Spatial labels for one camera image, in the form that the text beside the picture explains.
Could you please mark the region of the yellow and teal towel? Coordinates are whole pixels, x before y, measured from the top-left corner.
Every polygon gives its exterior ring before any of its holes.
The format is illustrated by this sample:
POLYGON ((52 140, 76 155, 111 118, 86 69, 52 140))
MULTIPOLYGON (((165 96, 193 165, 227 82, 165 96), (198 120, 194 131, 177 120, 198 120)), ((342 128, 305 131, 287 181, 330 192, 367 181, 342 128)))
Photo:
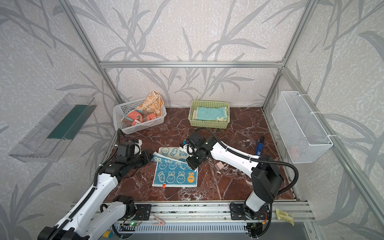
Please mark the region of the yellow and teal towel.
POLYGON ((226 122, 228 119, 228 108, 197 107, 193 110, 192 119, 197 121, 226 122))

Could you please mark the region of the teal patterned towel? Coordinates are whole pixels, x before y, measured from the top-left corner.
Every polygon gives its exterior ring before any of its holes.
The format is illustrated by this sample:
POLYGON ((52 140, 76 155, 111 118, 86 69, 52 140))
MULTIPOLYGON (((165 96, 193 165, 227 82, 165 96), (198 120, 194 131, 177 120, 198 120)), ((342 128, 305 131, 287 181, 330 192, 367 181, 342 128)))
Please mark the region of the teal patterned towel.
POLYGON ((192 170, 186 159, 189 155, 178 147, 160 147, 154 153, 156 170, 153 187, 195 188, 198 170, 192 170))

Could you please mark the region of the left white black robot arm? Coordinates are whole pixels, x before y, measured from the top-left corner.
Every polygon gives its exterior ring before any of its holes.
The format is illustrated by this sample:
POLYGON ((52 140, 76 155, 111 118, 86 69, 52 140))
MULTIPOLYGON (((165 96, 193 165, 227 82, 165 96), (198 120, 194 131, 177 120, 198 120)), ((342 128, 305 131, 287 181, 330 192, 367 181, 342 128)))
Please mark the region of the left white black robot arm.
POLYGON ((39 240, 97 240, 119 220, 129 220, 137 215, 134 199, 117 196, 98 216, 106 197, 133 169, 149 164, 153 155, 142 150, 138 139, 118 142, 115 152, 97 168, 94 181, 80 201, 53 227, 45 227, 39 240))

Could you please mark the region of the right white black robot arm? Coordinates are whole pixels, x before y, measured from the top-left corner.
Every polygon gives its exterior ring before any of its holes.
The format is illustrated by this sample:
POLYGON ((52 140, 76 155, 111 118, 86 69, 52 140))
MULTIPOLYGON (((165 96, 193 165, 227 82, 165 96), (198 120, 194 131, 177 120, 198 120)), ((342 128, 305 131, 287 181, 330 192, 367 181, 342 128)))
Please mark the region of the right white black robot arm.
POLYGON ((271 156, 249 155, 222 142, 210 129, 202 127, 192 132, 180 143, 180 149, 188 154, 186 159, 192 170, 211 157, 227 163, 246 174, 252 180, 253 191, 243 204, 242 215, 253 220, 262 207, 272 205, 276 197, 287 192, 299 179, 298 169, 289 163, 275 161, 271 156), (291 183, 281 188, 284 182, 279 166, 294 171, 291 183))

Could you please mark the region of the green plastic basket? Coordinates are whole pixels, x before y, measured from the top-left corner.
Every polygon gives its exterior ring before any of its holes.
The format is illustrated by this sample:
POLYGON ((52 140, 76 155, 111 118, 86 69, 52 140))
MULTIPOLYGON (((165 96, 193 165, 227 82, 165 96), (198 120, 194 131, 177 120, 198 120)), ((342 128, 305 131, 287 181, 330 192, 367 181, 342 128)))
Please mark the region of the green plastic basket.
POLYGON ((227 102, 193 100, 188 120, 192 127, 226 129, 230 122, 227 102))

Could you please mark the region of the red patterned towel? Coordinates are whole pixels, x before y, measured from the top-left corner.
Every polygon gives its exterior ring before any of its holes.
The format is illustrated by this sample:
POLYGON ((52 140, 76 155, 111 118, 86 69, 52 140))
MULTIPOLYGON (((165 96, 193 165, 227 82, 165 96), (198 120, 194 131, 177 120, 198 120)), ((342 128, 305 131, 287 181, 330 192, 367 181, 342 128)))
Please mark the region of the red patterned towel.
POLYGON ((135 126, 138 124, 142 124, 144 122, 148 122, 157 118, 157 115, 153 112, 140 111, 140 110, 132 110, 127 113, 121 119, 121 122, 130 126, 135 126))

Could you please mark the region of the white plastic laundry basket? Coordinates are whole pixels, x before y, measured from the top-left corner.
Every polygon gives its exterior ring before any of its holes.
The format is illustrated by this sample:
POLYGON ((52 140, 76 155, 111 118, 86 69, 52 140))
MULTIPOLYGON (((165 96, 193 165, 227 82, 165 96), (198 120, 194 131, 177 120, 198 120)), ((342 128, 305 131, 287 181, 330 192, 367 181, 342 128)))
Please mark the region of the white plastic laundry basket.
POLYGON ((165 106, 162 106, 160 117, 155 117, 152 112, 137 110, 145 100, 146 97, 114 106, 113 120, 116 131, 121 129, 124 134, 130 135, 164 122, 167 115, 165 106))

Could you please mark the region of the orange patterned towel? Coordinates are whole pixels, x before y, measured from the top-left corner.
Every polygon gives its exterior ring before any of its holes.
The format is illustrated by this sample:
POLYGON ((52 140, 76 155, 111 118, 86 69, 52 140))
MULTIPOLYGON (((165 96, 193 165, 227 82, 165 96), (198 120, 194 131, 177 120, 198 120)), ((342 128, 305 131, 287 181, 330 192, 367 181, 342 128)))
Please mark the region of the orange patterned towel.
POLYGON ((163 106, 164 106, 164 101, 162 96, 158 92, 152 91, 144 100, 144 102, 136 108, 136 110, 144 111, 144 112, 152 112, 157 117, 161 117, 163 106))

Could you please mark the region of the green circuit board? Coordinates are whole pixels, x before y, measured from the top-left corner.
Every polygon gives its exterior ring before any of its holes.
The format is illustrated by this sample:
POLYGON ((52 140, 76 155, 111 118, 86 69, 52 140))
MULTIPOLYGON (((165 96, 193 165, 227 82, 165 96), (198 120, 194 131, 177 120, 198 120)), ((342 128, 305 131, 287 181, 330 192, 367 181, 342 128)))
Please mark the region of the green circuit board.
POLYGON ((129 223, 122 223, 121 227, 124 228, 134 228, 138 227, 142 222, 129 222, 129 223))

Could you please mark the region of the pink clothespin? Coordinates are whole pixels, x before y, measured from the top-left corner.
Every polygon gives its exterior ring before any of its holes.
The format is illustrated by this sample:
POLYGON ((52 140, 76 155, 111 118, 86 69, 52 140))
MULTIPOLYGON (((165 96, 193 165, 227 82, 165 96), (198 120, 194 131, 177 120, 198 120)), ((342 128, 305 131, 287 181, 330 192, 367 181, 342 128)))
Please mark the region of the pink clothespin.
POLYGON ((154 218, 154 223, 153 223, 153 226, 164 226, 166 224, 166 222, 164 220, 162 220, 161 218, 155 216, 155 215, 152 215, 152 217, 154 218))

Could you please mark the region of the yellow plastic scoop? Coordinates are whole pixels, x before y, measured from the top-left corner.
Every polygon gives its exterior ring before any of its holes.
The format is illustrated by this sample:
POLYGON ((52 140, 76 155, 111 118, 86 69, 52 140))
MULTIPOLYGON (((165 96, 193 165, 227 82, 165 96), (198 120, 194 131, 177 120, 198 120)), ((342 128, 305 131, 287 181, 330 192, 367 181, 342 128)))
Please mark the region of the yellow plastic scoop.
POLYGON ((113 236, 112 231, 105 231, 104 234, 102 235, 103 238, 110 239, 113 236))

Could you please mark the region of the yellow paper tag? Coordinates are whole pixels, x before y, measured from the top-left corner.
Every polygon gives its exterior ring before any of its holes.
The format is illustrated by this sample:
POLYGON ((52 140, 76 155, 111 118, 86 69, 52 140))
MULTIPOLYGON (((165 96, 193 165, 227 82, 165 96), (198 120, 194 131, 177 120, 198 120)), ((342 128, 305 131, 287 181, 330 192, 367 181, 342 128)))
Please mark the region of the yellow paper tag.
POLYGON ((276 217, 278 220, 283 220, 290 223, 292 226, 295 225, 295 215, 292 213, 288 213, 286 211, 276 209, 276 217))

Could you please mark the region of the aluminium front rail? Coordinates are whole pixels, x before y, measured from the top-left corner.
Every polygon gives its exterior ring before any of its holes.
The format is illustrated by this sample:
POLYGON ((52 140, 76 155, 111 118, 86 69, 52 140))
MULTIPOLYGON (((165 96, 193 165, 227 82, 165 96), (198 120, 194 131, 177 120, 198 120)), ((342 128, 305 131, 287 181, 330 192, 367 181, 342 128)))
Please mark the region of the aluminium front rail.
MULTIPOLYGON (((152 205, 148 221, 126 221, 153 224, 155 215, 171 223, 231 223, 229 205, 231 201, 192 201, 192 202, 148 202, 152 205)), ((295 215, 295 222, 314 222, 316 219, 307 202, 280 201, 273 203, 273 209, 280 209, 295 215)))

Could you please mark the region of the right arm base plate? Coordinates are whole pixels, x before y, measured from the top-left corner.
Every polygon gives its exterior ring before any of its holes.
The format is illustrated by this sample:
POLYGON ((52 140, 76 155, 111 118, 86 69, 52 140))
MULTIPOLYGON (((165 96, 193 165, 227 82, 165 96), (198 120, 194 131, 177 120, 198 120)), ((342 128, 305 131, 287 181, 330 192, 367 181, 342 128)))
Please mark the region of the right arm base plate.
POLYGON ((270 213, 270 208, 267 205, 262 205, 257 212, 246 207, 245 204, 230 203, 229 208, 231 220, 265 221, 268 219, 270 213))

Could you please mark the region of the clear acrylic wall shelf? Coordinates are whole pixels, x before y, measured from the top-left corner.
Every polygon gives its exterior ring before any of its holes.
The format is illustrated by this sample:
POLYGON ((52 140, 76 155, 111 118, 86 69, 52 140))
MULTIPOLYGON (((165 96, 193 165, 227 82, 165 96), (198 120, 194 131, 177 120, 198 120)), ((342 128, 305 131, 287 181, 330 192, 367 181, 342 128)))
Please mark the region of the clear acrylic wall shelf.
POLYGON ((23 163, 56 163, 97 107, 94 99, 67 94, 9 156, 23 163))

